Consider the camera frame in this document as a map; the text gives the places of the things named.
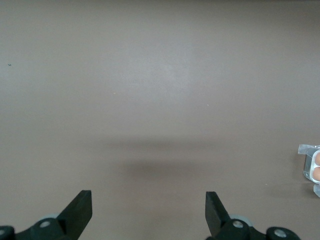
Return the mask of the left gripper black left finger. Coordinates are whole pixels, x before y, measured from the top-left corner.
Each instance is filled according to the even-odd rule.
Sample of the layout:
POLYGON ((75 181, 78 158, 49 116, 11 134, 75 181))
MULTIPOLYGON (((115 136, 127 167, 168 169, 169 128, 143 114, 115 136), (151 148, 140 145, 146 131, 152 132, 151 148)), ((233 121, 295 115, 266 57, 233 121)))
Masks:
POLYGON ((57 217, 39 220, 21 232, 2 225, 2 240, 77 240, 93 215, 92 191, 82 190, 57 217))

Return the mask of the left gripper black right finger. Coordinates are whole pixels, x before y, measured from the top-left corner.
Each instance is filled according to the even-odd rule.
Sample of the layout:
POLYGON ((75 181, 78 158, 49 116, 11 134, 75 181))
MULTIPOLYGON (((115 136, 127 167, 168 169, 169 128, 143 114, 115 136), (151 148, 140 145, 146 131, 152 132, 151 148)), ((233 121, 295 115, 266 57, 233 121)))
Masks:
POLYGON ((284 227, 269 227, 265 233, 262 233, 244 220, 231 218, 214 191, 208 191, 205 195, 205 219, 210 231, 209 240, 300 239, 296 233, 284 227))

